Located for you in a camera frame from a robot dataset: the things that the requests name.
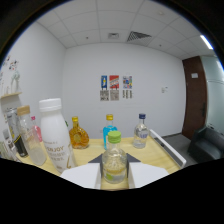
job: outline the floor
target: floor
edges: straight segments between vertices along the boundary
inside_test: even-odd
[[[191,140],[182,134],[166,136],[162,138],[186,159],[187,162],[185,167],[197,164],[197,162],[187,153]]]

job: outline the yellow liquid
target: yellow liquid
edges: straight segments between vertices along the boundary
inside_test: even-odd
[[[79,125],[73,126],[73,128],[69,131],[69,136],[74,149],[87,148],[89,144],[89,136],[83,128],[79,127]]]

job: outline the shelf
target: shelf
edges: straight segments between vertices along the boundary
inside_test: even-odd
[[[5,97],[8,97],[8,96],[15,96],[15,95],[19,95],[19,94],[21,94],[21,93],[22,93],[22,92],[6,94],[6,95],[4,95],[4,96],[1,96],[1,98],[0,98],[0,99],[5,98]]]

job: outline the ceiling tile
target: ceiling tile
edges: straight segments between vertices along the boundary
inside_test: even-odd
[[[186,54],[186,52],[182,51],[180,48],[176,46],[169,48],[166,52],[176,57]]]
[[[97,0],[98,10],[137,12],[143,0]]]
[[[68,35],[62,38],[59,38],[59,41],[66,47],[66,48],[70,48],[70,47],[75,47],[77,46],[75,40],[73,39],[72,35]]]
[[[53,11],[50,11],[50,12],[44,14],[37,20],[37,22],[39,22],[41,25],[45,26],[46,28],[59,22],[59,21],[60,21],[60,19]]]
[[[177,44],[184,39],[186,39],[182,34],[178,33],[176,30],[174,30],[171,27],[166,27],[159,35],[158,37],[172,43]]]
[[[215,52],[210,49],[200,50],[199,52],[200,52],[200,55],[215,55]]]
[[[156,36],[166,25],[147,16],[137,15],[131,27],[132,31]]]
[[[119,33],[119,39],[108,39],[109,33]],[[110,43],[125,43],[128,39],[130,32],[128,30],[119,30],[119,29],[101,29],[101,41],[110,42]]]
[[[198,51],[191,52],[191,53],[189,53],[189,55],[191,55],[191,57],[199,56],[200,51],[198,50]]]
[[[99,11],[99,24],[102,29],[129,30],[135,18],[135,13],[121,11]]]
[[[150,42],[148,47],[154,48],[157,50],[161,50],[161,51],[165,51],[168,48],[171,48],[172,46],[173,45],[171,43],[156,37]]]
[[[178,18],[170,24],[171,27],[179,31],[185,37],[190,38],[200,35],[200,32],[187,20]]]
[[[187,58],[191,58],[191,55],[190,54],[184,54],[184,55],[178,56],[178,58],[180,58],[181,60],[184,60],[184,59],[187,59]]]
[[[207,50],[208,47],[201,39],[200,36],[189,38],[189,41],[193,43],[199,50]]]
[[[100,42],[99,30],[89,30],[72,35],[78,45],[94,44]]]
[[[189,40],[184,40],[176,46],[188,53],[198,50],[198,48],[195,47]]]
[[[98,29],[96,12],[84,13],[64,20],[70,33]]]
[[[60,38],[63,36],[66,36],[69,34],[68,30],[64,26],[62,22],[56,23],[50,27],[48,27],[48,30],[56,37]]]
[[[179,15],[173,10],[153,1],[145,1],[139,10],[139,14],[150,16],[166,24],[169,24],[179,18]]]
[[[96,11],[96,2],[93,0],[75,0],[60,5],[54,11],[61,19],[66,19],[78,14]]]

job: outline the green bottle cap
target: green bottle cap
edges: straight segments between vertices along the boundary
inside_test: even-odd
[[[110,131],[108,133],[108,142],[112,144],[119,143],[121,141],[121,132],[120,131]]]

